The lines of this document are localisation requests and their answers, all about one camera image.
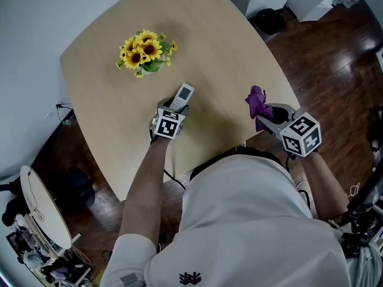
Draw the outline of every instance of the wooden tabletop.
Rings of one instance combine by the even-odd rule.
[[[20,169],[26,204],[37,225],[61,248],[72,246],[72,237],[62,215],[37,173],[29,166]]]
[[[140,29],[177,43],[172,65],[138,79],[116,68],[119,45]],[[124,200],[148,149],[158,101],[182,83],[195,88],[166,169],[177,176],[254,136],[245,98],[252,85],[268,102],[299,107],[266,44],[229,0],[121,0],[62,54],[75,114],[99,168]]]

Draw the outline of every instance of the wooden floor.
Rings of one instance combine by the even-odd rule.
[[[363,1],[349,10],[335,7],[319,22],[299,23],[287,10],[283,16],[287,30],[268,46],[302,108],[320,122],[320,154],[348,193],[371,174],[366,133],[369,108],[383,105],[383,76],[374,54],[383,43],[382,30]],[[285,162],[278,142],[267,133],[251,138],[247,145]],[[76,121],[60,131],[54,146],[34,164],[42,180],[51,185],[70,166],[83,169],[94,182],[94,205],[65,220],[72,235],[83,235],[75,245],[89,257],[97,274],[105,268],[102,251],[111,250],[117,238],[123,203],[102,176]],[[290,172],[296,183],[306,180],[298,160],[290,162]],[[187,184],[189,176],[179,179]],[[164,187],[162,231],[170,242],[180,223],[183,189],[174,182]]]

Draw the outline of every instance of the remote control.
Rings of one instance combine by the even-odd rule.
[[[188,84],[182,84],[180,90],[175,95],[174,100],[170,105],[169,109],[174,110],[175,112],[178,112],[181,109],[183,109],[187,105],[187,102],[189,101],[193,92],[194,88],[192,86]]]

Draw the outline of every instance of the black logo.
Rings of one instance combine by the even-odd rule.
[[[186,272],[184,274],[180,274],[180,283],[183,285],[187,285],[189,283],[197,285],[202,280],[199,275],[200,273],[196,274],[195,272],[193,272],[193,275],[187,274]]]

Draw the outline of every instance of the sunflower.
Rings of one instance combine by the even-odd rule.
[[[174,41],[172,42],[171,49],[174,51],[177,51],[177,45],[175,44]]]
[[[120,59],[121,59],[121,60],[126,60],[126,56],[127,56],[127,51],[121,51],[121,53],[120,53]]]
[[[157,34],[149,30],[142,30],[142,32],[136,36],[137,44],[145,44],[148,41],[157,41]]]
[[[144,76],[144,74],[143,74],[141,71],[138,71],[138,72],[135,72],[135,73],[134,73],[134,76],[135,76],[136,78],[142,78],[142,77]]]
[[[142,57],[141,57],[140,64],[150,62],[150,57],[148,57],[146,54],[143,54],[142,52],[141,52],[141,55],[142,55]]]
[[[162,54],[162,50],[160,50],[162,46],[160,45],[159,41],[148,40],[141,44],[139,47],[141,49],[141,53],[147,56],[147,62],[150,60],[159,59],[160,54]]]
[[[134,37],[130,37],[127,41],[125,41],[125,45],[123,46],[123,50],[121,51],[133,51],[133,49],[137,48],[138,43],[135,41]]]
[[[125,59],[125,66],[130,69],[136,69],[142,59],[142,54],[136,50],[133,49],[131,52],[129,52]]]

